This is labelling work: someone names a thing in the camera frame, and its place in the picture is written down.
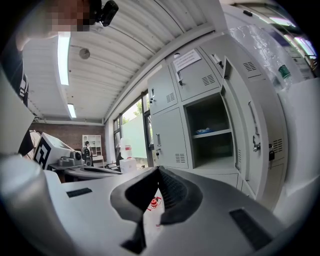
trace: wall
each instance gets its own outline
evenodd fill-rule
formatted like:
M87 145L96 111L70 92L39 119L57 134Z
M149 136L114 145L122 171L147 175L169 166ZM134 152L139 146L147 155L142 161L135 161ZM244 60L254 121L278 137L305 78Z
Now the wall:
M32 123L30 130L54 136L73 149L82 149L82 135L101 135L102 155L106 162L105 128L95 125Z

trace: gray plastic surface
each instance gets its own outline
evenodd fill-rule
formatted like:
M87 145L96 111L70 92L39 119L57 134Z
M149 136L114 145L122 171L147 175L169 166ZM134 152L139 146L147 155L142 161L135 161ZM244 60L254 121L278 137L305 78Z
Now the gray plastic surface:
M134 236L137 224L118 215L110 195L145 170L61 184L56 173L42 171L37 164L18 156L2 159L0 167L0 196L6 210L23 235L45 255L135 255L121 245ZM156 241L141 255L254 253L229 215L236 209L244 209L271 238L283 230L272 213L236 188L192 173L171 171L196 184L203 199L185 222L163 225ZM83 188L92 192L68 197L67 192Z

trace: ceiling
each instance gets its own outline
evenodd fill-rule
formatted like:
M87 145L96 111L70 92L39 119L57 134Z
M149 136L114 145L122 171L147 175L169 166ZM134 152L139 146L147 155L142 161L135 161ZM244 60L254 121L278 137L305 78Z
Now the ceiling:
M41 119L68 121L70 103L77 121L101 123L150 58L177 37L210 22L199 5L205 1L117 0L119 11L110 26L96 24L90 32L71 33L69 86L59 80L58 38L31 40L23 50L29 109ZM89 49L88 59L80 57L82 48Z

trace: locker door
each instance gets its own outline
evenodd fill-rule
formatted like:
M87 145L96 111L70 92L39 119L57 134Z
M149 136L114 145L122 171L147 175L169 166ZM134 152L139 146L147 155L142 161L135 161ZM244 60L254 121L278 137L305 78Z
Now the locker door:
M207 41L200 47L211 58L221 76L223 76L224 68L223 65L219 64L219 62L222 62L223 64L225 61L225 56L230 60L232 59L241 62L242 72L244 72L248 78L261 76L261 72L253 65L250 57L228 34L221 35L217 38Z
M185 135L179 108L160 115L152 115L154 149L158 150L158 164L188 168Z
M234 160L235 168L243 174L243 177L248 177L247 171L247 156L246 152L249 148L248 136L245 134L246 122L240 112L240 104L237 98L234 97L235 92L228 85L226 80L223 81L221 92L222 100L228 114L229 124L232 129L233 144L234 144Z
M264 188L268 173L269 139L264 113L228 59L225 70L221 94L231 119L236 150L241 150L241 176L256 193Z
M180 70L179 75L174 63L171 63L171 66L182 101L220 86L218 79L204 58ZM182 86L179 84L179 79L182 79Z
M151 115L178 103L169 67L162 67L148 79Z

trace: tree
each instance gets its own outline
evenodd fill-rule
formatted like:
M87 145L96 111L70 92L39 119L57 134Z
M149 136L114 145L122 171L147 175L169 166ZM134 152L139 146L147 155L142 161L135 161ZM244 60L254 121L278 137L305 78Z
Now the tree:
M139 100L136 104L136 111L133 112L134 115L137 117L142 114L142 100Z
M130 121L129 119L126 119L124 116L122 116L122 125L125 125L129 121Z
M149 101L149 98L146 99L146 107L147 107L147 110L150 109L150 101ZM137 117L139 116L140 114L142 114L142 100L139 100L136 104L136 111L133 112L134 115Z

